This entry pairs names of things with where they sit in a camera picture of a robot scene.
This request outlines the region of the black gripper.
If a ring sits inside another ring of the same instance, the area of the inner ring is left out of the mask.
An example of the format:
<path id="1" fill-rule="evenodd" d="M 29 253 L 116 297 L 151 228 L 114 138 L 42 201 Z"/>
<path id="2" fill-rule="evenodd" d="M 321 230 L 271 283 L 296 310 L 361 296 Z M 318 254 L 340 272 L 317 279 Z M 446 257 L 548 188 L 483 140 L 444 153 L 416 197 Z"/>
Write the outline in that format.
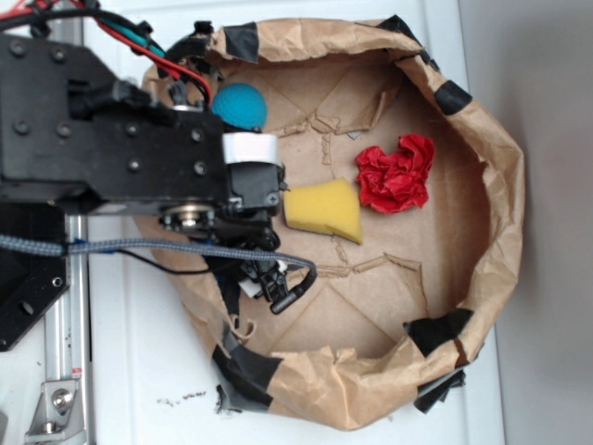
<path id="1" fill-rule="evenodd" d="M 222 204 L 189 203 L 169 208 L 163 228 L 226 248 L 274 251 L 272 227 L 285 190 L 278 137 L 270 133 L 226 133 L 222 137 L 229 197 Z"/>

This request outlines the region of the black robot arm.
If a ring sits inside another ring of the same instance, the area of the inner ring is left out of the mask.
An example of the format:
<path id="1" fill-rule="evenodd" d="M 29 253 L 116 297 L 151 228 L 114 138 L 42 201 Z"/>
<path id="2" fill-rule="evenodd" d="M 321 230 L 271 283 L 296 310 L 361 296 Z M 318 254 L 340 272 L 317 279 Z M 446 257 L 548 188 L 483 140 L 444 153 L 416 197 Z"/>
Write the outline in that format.
<path id="1" fill-rule="evenodd" d="M 2 350 L 68 289 L 75 215 L 155 215 L 226 247 L 209 269 L 280 311 L 289 290 L 271 219 L 283 180 L 277 140 L 257 126 L 168 107 L 85 47 L 3 35 Z"/>

